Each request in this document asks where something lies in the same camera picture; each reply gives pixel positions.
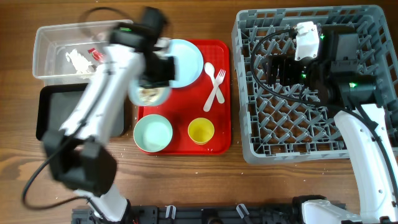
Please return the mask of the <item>rice and nut leftovers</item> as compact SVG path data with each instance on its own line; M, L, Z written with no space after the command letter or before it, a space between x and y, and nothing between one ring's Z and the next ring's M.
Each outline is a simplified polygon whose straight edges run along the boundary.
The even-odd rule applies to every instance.
M146 104L157 101L164 93L165 88L139 88L139 98Z

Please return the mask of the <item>light blue small bowl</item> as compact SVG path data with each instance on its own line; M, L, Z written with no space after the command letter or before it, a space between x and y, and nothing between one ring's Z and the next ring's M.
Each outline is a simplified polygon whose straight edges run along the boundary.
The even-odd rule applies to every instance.
M137 80L129 82L128 97L136 106L159 106L167 101L172 88L157 87L143 88L138 85Z

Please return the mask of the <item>light blue plate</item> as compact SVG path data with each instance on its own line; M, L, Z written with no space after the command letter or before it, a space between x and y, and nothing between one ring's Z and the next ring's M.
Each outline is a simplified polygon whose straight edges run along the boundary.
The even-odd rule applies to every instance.
M172 88L189 86L201 75L204 59L199 48L192 42L172 39L166 56L174 58L175 79L170 82Z

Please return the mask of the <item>mint green bowl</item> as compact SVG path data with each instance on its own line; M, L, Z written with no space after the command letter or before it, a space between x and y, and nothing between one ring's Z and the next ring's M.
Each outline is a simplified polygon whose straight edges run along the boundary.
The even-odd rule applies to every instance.
M134 127L133 138L144 152L155 153L165 149L173 137L173 127L168 119L159 114L141 118Z

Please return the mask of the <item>white tissue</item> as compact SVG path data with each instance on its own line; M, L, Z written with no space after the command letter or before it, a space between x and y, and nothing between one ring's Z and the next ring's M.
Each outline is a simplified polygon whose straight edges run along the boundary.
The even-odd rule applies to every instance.
M67 52L65 56L67 61L72 63L77 74L93 73L95 71L92 62L79 53L77 49Z

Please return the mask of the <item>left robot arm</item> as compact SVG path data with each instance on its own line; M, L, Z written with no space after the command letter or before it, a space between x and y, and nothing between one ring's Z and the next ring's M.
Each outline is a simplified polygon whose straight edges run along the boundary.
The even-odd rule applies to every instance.
M114 184L115 158L106 150L126 99L137 106L158 106L171 93L174 58L162 37L167 18L147 7L139 22L120 22L104 46L97 68L75 109L58 130L42 138L45 165L55 180L74 190L97 213L100 223L129 223L131 205Z

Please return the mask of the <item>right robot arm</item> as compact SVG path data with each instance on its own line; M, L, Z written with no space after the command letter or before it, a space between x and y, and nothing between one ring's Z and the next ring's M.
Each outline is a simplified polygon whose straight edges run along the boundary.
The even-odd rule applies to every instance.
M303 84L318 92L306 100L314 108L335 112L354 171L360 213L353 214L321 196L294 199L299 223L396 223L397 161L393 153L382 91L374 75L359 71L359 34L350 26L301 22L285 33L295 41L294 56L270 55L263 71L251 64L263 88L275 82Z

